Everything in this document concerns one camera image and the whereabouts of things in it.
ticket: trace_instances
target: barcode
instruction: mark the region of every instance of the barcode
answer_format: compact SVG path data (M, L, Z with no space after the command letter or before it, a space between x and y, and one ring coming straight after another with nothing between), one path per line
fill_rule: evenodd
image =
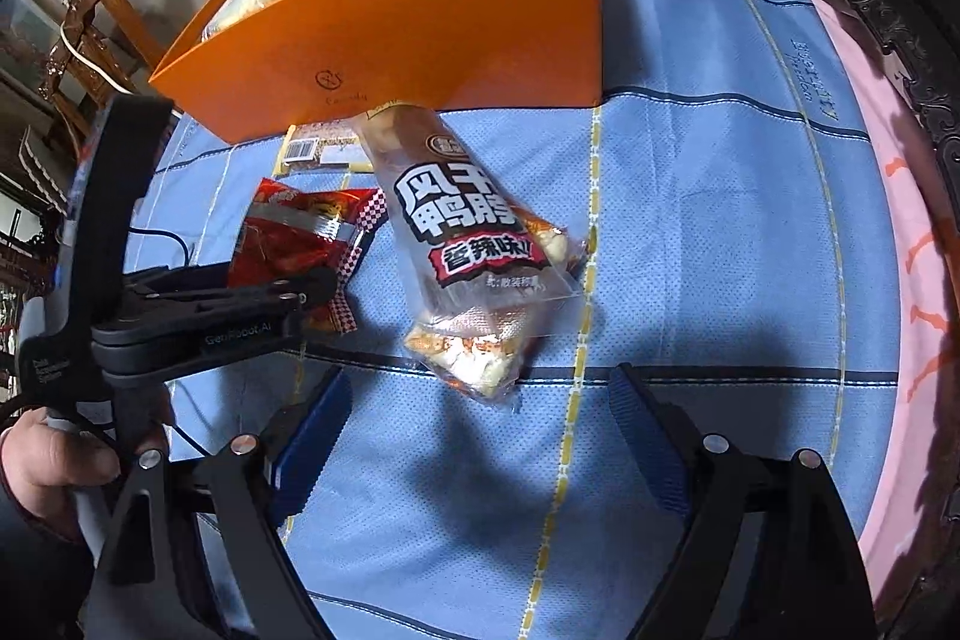
M285 164L294 164L298 161L312 161L317 154L317 145L319 139L294 139L287 145L287 151L283 155Z

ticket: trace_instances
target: blue gripper pad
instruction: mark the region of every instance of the blue gripper pad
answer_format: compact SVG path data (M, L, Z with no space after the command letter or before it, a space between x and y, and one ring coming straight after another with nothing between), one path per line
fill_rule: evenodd
M664 429L661 415L654 411L654 405L659 402L646 387L637 387L622 365L611 372L608 394L613 420L656 504L688 519L692 509L688 468ZM665 413L669 407L672 405L660 405L659 411Z
M338 368L331 377L321 381L304 402L282 408L267 424L267 429L282 429L284 423L294 421L286 445L272 460L268 514L277 527L306 507L352 407L349 377Z

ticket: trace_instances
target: white chinese character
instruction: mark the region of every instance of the white chinese character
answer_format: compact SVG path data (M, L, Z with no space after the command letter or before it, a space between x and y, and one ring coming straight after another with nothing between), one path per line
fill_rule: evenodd
M472 164L448 164L447 166L450 170L450 179L455 183L469 183L477 189L478 194L492 194L496 191L490 178L483 174L480 167Z
M472 226L477 223L473 217L473 212L464 203L463 196L440 196L434 201L440 213L446 218L446 222L451 226Z
M413 215L416 205L430 194L449 194L457 196L460 190L453 185L443 170L437 164L421 164L412 167L394 184L394 191L403 199L403 210L407 215Z
M440 237L443 234L443 229L440 226L443 226L445 219L440 210L437 209L436 201L427 201L421 204L410 214L410 218L421 234L431 234L434 237Z
M490 204L491 210L493 210L498 220L505 226L512 226L517 222L517 216L514 215L514 211L510 209L507 200L504 199L503 196L500 194L490 194L487 196L487 202Z
M496 223L496 213L493 212L493 208L488 202L490 198L491 196L484 196L483 194L467 194L467 201L473 208L477 223Z

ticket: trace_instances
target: black sleeve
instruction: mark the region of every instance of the black sleeve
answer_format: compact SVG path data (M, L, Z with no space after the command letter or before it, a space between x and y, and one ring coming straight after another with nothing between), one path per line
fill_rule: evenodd
M77 612L92 578L85 544L60 537L22 509L0 466L0 637L79 636Z

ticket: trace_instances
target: box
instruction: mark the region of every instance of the box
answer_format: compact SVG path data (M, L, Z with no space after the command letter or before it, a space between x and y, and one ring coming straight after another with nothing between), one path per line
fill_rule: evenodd
M278 0L200 42L224 1L200 9L150 83L227 142L390 100L600 101L600 0Z

